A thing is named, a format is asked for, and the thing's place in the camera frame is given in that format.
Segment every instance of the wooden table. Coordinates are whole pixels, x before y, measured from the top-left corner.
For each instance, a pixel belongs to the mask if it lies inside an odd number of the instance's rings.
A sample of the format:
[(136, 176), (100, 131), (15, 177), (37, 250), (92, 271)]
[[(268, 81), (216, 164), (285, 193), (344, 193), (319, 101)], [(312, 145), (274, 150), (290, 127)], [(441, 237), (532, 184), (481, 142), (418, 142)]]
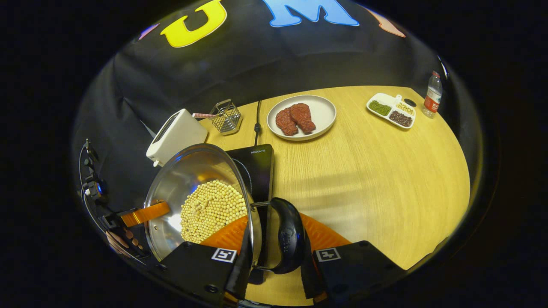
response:
[[(368, 111), (366, 102), (376, 93), (415, 101), (413, 127), (398, 128)], [(322, 96), (335, 105), (333, 127), (302, 142), (274, 135), (266, 125), (270, 109), (303, 94)], [(455, 135), (440, 115), (423, 115), (423, 101), (410, 88), (386, 86), (327, 88), (263, 100), (258, 144), (274, 148), (272, 195), (351, 242), (370, 241), (397, 265), (410, 268), (455, 230), (470, 194), (468, 168)], [(257, 102), (238, 108), (242, 126), (234, 135), (221, 136), (209, 120), (202, 120), (209, 131), (206, 142), (224, 150), (253, 146), (256, 108)], [(248, 285), (246, 298), (312, 305), (305, 299), (298, 269), (285, 275), (267, 273), (263, 284)]]

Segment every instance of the induction cooktop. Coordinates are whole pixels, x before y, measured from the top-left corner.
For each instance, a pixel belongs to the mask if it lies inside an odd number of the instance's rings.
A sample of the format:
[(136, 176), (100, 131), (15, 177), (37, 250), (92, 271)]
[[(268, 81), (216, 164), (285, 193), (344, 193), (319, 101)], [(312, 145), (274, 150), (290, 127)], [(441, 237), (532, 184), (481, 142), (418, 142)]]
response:
[[(274, 150), (270, 144), (243, 147), (226, 151), (232, 158), (238, 171), (242, 175), (246, 189), (254, 202), (269, 201), (272, 198), (272, 176), (274, 170)], [(267, 256), (267, 241), (271, 208), (257, 208), (262, 228), (262, 248), (258, 265), (265, 266)], [(252, 270), (248, 282), (261, 284), (264, 281), (264, 272)]]

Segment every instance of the steak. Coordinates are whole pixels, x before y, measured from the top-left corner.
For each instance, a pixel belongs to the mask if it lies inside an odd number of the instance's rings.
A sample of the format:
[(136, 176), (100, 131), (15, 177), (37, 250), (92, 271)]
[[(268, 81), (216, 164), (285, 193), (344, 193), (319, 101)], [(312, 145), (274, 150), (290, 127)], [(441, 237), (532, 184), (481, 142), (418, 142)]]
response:
[(276, 115), (276, 126), (278, 126), (286, 136), (293, 136), (299, 132), (297, 126), (295, 126), (295, 122), (291, 120), (291, 116), (289, 115), (290, 108), (291, 107), (287, 107)]
[(316, 125), (312, 122), (310, 116), (310, 108), (307, 104), (298, 103), (289, 108), (289, 115), (305, 134), (312, 133), (316, 129)]

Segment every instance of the utensil holder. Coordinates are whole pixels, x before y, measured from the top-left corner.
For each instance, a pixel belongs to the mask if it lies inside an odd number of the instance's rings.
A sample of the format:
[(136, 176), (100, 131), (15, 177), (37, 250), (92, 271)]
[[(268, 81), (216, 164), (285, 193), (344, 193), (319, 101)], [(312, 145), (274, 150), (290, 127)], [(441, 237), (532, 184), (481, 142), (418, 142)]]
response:
[(231, 99), (218, 102), (210, 113), (215, 115), (210, 119), (221, 135), (226, 136), (238, 132), (242, 124), (242, 114)]

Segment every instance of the bottle cap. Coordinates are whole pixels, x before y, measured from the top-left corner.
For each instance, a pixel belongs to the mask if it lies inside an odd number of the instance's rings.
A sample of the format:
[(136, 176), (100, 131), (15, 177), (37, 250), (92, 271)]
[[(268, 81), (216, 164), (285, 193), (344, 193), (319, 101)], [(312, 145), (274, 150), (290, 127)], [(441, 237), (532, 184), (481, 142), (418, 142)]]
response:
[(404, 99), (403, 101), (409, 106), (416, 107), (416, 103), (410, 99)]

